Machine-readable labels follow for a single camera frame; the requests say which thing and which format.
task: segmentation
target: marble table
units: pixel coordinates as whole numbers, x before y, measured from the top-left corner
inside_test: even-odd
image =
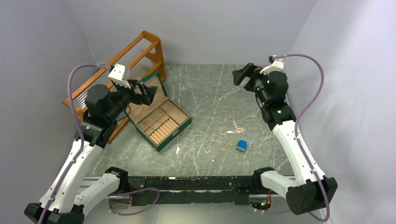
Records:
[[[192,116],[192,123],[161,152],[154,150],[129,123],[94,162],[89,176],[110,166],[137,176],[252,175],[273,167],[293,175],[279,141],[261,118],[254,94],[233,84],[238,65],[167,64],[164,82],[169,98]],[[241,133],[227,133],[244,128]],[[215,138],[210,153],[205,141]],[[241,153],[230,141],[245,140]],[[227,144],[228,149],[221,150]]]

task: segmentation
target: blue object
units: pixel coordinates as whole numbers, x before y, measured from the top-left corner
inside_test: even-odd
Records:
[[[239,140],[238,144],[236,144],[236,150],[244,153],[247,145],[248,144],[244,140]]]

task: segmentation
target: gray wall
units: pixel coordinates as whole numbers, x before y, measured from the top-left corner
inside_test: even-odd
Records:
[[[333,223],[396,223],[395,11],[394,1],[318,0],[290,51],[324,67],[323,91],[301,129],[338,181]],[[318,87],[318,69],[297,58],[285,66],[300,112]]]
[[[65,0],[98,61],[142,30],[166,62],[263,64],[290,50],[316,0]]]
[[[61,0],[0,1],[0,223],[31,223],[23,215],[54,181],[75,127],[66,80],[80,63],[94,63]],[[93,70],[76,74],[74,89]]]

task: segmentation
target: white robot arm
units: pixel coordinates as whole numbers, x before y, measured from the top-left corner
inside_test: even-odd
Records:
[[[244,88],[255,93],[262,118],[285,150],[295,180],[278,174],[273,168],[256,170],[254,175],[259,179],[258,185],[284,197],[296,215],[324,208],[326,199],[331,201],[337,182],[327,178],[313,159],[296,126],[297,118],[285,102],[289,85],[282,72],[282,58],[270,56],[269,62],[271,65],[265,68],[248,63],[243,69],[233,71],[233,81],[240,85],[244,78],[250,78]]]
[[[30,203],[25,209],[25,215],[34,223],[80,224],[92,208],[109,194],[131,191],[128,172],[110,167],[99,180],[78,193],[88,169],[115,130],[119,115],[130,103],[150,105],[154,99],[156,86],[146,87],[139,80],[129,80],[128,75],[128,67],[116,64],[112,67],[109,78],[117,91],[110,92],[102,84],[88,90],[85,99],[87,111],[81,123],[84,147],[80,151],[82,140],[77,133],[69,156],[49,190],[39,203]],[[134,88],[139,88],[142,94],[136,93]]]

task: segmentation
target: purple cable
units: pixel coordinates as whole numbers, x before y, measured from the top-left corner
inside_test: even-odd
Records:
[[[295,136],[296,136],[296,139],[297,139],[298,146],[300,147],[300,150],[301,150],[301,152],[303,153],[305,159],[307,160],[307,163],[308,163],[308,165],[310,166],[311,170],[314,170],[313,164],[312,164],[311,160],[309,159],[307,153],[305,152],[305,150],[304,150],[304,148],[303,148],[303,145],[301,144],[300,139],[299,139],[298,136],[297,136],[297,127],[298,127],[298,123],[300,122],[300,119],[301,119],[302,115],[304,115],[304,113],[305,113],[305,112],[308,110],[308,108],[313,104],[313,102],[315,102],[316,98],[318,98],[318,95],[319,95],[319,93],[320,93],[320,91],[322,90],[322,87],[323,87],[323,82],[324,82],[324,80],[325,80],[325,75],[324,75],[324,72],[323,72],[323,68],[322,68],[322,66],[319,64],[319,62],[318,62],[315,58],[313,58],[313,57],[311,57],[311,56],[308,56],[308,55],[305,55],[305,54],[285,54],[285,55],[279,55],[279,56],[275,56],[275,57],[274,57],[274,60],[280,59],[280,58],[284,58],[284,57],[291,57],[291,56],[305,57],[305,58],[310,59],[311,61],[313,61],[313,62],[317,65],[317,67],[319,68],[319,71],[320,71],[320,84],[319,84],[319,88],[318,88],[318,90],[316,91],[316,93],[315,93],[314,97],[312,98],[312,100],[309,102],[309,104],[308,104],[308,105],[303,109],[303,111],[301,111],[301,113],[297,116],[297,120],[296,120],[296,123],[295,123],[295,125],[294,125],[294,133],[295,133]],[[317,179],[317,181],[318,181],[320,190],[322,191],[323,197],[324,197],[324,199],[325,199],[326,216],[325,216],[324,219],[321,219],[321,218],[315,216],[312,212],[309,212],[309,214],[310,214],[312,217],[314,217],[316,220],[320,221],[320,222],[326,222],[326,221],[329,219],[329,217],[330,217],[329,199],[328,199],[328,197],[327,197],[325,188],[323,187],[323,184],[322,184],[322,182],[321,182],[321,180],[320,180],[320,178],[319,178],[318,173],[317,173],[316,171],[314,171],[313,174],[315,175],[315,177],[316,177],[316,179]]]
[[[102,64],[81,64],[79,66],[77,66],[76,68],[74,68],[70,75],[69,75],[69,79],[67,80],[67,98],[69,100],[70,103],[70,110],[71,110],[71,114],[73,115],[73,119],[74,119],[74,123],[76,124],[76,128],[78,131],[78,134],[80,135],[80,139],[81,139],[81,147],[80,149],[77,151],[77,153],[74,155],[73,160],[76,160],[78,158],[78,156],[83,152],[84,149],[84,135],[83,135],[83,130],[81,129],[80,126],[80,122],[78,121],[77,118],[77,114],[76,114],[76,110],[74,109],[74,103],[73,103],[73,98],[71,96],[71,80],[73,79],[74,74],[76,73],[76,71],[78,69],[84,68],[84,67],[98,67],[101,69],[109,69],[110,67],[107,65],[102,65]],[[69,172],[71,166],[73,165],[73,162],[69,162],[69,164],[67,164],[66,168],[64,169],[63,173],[61,174],[61,176],[59,177],[59,181],[58,183],[55,185],[54,190],[52,191],[52,194],[50,195],[50,198],[55,198],[55,195],[57,194],[64,178],[66,177],[67,173]],[[48,208],[50,207],[52,203],[52,200],[48,200],[47,204],[45,205],[44,209],[41,212],[40,218],[38,220],[37,224],[42,224],[45,213],[47,212]]]
[[[135,191],[132,191],[132,192],[127,192],[127,193],[122,193],[122,194],[114,194],[114,195],[120,195],[120,196],[121,196],[121,195],[132,195],[132,194],[136,194],[136,193],[139,193],[139,192],[142,192],[142,191],[145,191],[145,190],[155,190],[155,191],[157,192],[157,198],[154,200],[154,202],[153,202],[151,205],[147,206],[145,209],[142,209],[142,210],[137,211],[137,212],[134,212],[134,213],[125,213],[125,214],[123,214],[123,213],[118,213],[118,212],[115,212],[115,211],[113,211],[113,210],[111,209],[110,199],[109,199],[109,211],[110,211],[111,213],[115,214],[115,215],[118,215],[118,216],[133,216],[133,215],[137,215],[137,214],[140,214],[140,213],[142,213],[142,212],[147,211],[148,209],[150,209],[151,207],[153,207],[153,205],[155,205],[155,203],[157,203],[158,198],[160,197],[160,191],[159,191],[157,188],[143,188],[143,189],[135,190]]]

